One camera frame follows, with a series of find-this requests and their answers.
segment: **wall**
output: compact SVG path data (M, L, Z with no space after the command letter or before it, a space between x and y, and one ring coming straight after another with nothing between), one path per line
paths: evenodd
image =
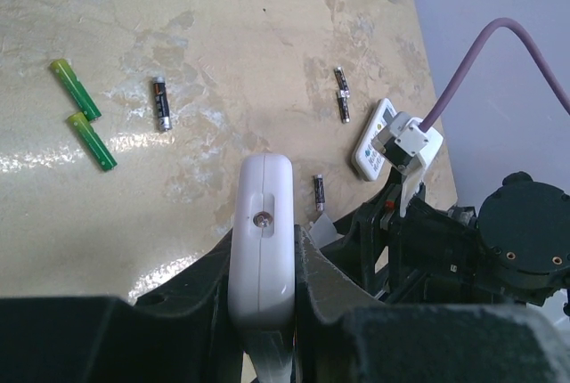
M436 94L480 30L501 16L528 29L570 91L567 1L416 0ZM461 205L480 207L505 175L519 170L570 192L570 117L510 31L491 37L443 122ZM542 311L557 328L569 331L561 311L564 301L558 293Z

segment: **purple cable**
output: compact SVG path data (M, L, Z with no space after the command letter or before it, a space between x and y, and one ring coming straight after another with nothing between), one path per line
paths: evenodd
M437 100L436 105L434 105L434 108L431 109L426 118L424 118L424 120L419 124L419 129L422 132L427 132L428 129L432 125L434 125L436 120L442 115L442 113L445 110L445 107L447 107L449 101L452 100L453 96L459 89L461 82L463 82L463 79L471 69L473 62L475 62L476 57L481 52L481 49L483 49L483 46L485 46L485 43L487 42L491 34L494 33L495 30L499 29L500 27L506 27L507 29L510 29L513 33L517 35L518 38L520 38L520 40L526 46L528 52L533 57L534 62L536 62L536 65L538 66L542 75L544 76L544 78L552 88L552 92L554 92L554 94L562 104L562 107L564 107L567 113L570 114L570 99L568 99L568 95L566 95L566 92L564 92L564 89L562 89L562 86L554 77L552 69L549 67L549 64L542 56L541 51L539 50L538 46L531 38L530 34L528 34L528 31L526 31L522 25L520 25L515 20L512 20L511 18L497 18L496 20L492 21L489 25L487 25L483 29L483 31L481 31L479 36L475 39L475 42L473 42L473 45L465 55L465 58L463 58L463 61L461 62L460 66L457 68L457 71L455 71L455 74L450 80L449 85L447 85L447 87L445 88L444 93L442 94L442 96L439 97L439 100Z

